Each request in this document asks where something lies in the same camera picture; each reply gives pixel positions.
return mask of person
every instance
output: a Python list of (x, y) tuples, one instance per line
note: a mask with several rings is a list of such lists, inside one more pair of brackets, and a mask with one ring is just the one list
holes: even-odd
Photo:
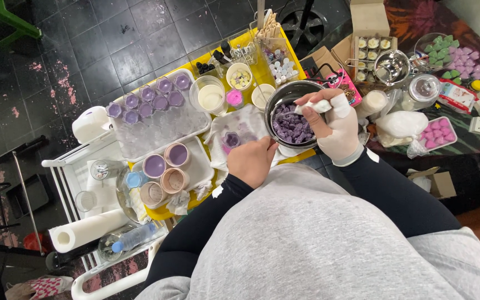
[(480, 299), (480, 242), (357, 138), (339, 89), (318, 146), (358, 197), (297, 163), (270, 169), (269, 137), (233, 149), (229, 175), (167, 235), (137, 300)]

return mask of glove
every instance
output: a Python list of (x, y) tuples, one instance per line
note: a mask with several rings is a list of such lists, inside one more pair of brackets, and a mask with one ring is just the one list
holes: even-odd
[(345, 167), (356, 161), (364, 150), (358, 141), (358, 121), (355, 109), (349, 105), (341, 89), (324, 89), (297, 99), (297, 105), (316, 103), (328, 99), (333, 107), (323, 119), (310, 107), (303, 109), (303, 116), (316, 135), (318, 146), (337, 167)]

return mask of pink heart-shaped wax melt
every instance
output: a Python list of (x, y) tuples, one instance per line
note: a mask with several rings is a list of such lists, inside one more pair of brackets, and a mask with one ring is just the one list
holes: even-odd
[(435, 138), (435, 135), (433, 134), (432, 131), (430, 131), (430, 132), (426, 132), (426, 133), (423, 135), (423, 137), (424, 137), (426, 140), (432, 140), (432, 139)]
[(449, 121), (446, 118), (441, 118), (440, 121), (438, 121), (438, 123), (442, 127), (449, 127), (450, 126)]
[(480, 65), (476, 65), (474, 67), (474, 72), (480, 72)]
[(440, 129), (440, 123), (438, 123), (438, 121), (436, 122), (432, 122), (432, 123), (429, 123), (431, 125), (431, 129), (435, 130), (435, 129)]
[(432, 131), (432, 135), (435, 137), (435, 138), (439, 138), (439, 137), (443, 137), (444, 135), (442, 134), (442, 132), (438, 129), (435, 129)]
[(459, 71), (459, 73), (463, 73), (466, 71), (466, 67), (465, 66), (457, 66), (455, 67), (455, 70)]
[(439, 137), (436, 138), (435, 143), (438, 145), (444, 145), (447, 141), (444, 139), (444, 137)]
[(448, 134), (451, 133), (451, 129), (449, 129), (448, 127), (442, 127), (442, 128), (440, 128), (440, 131), (442, 132), (442, 134), (444, 136), (447, 136)]
[(480, 80), (480, 72), (474, 72), (471, 74), (471, 77), (475, 78), (476, 80)]
[(436, 147), (436, 144), (435, 144), (435, 142), (433, 142), (432, 140), (428, 140), (428, 141), (425, 142), (425, 147), (426, 147), (427, 149), (431, 149), (431, 148)]
[(454, 141), (455, 140), (455, 134), (450, 133), (447, 136), (444, 137), (446, 141)]
[(473, 52), (473, 50), (471, 50), (471, 49), (468, 48), (468, 47), (464, 47), (464, 48), (462, 49), (462, 51), (463, 51), (464, 54), (466, 54), (466, 55), (469, 55), (471, 52)]
[(473, 52), (470, 54), (470, 58), (473, 59), (473, 60), (479, 59), (479, 51), (473, 51)]

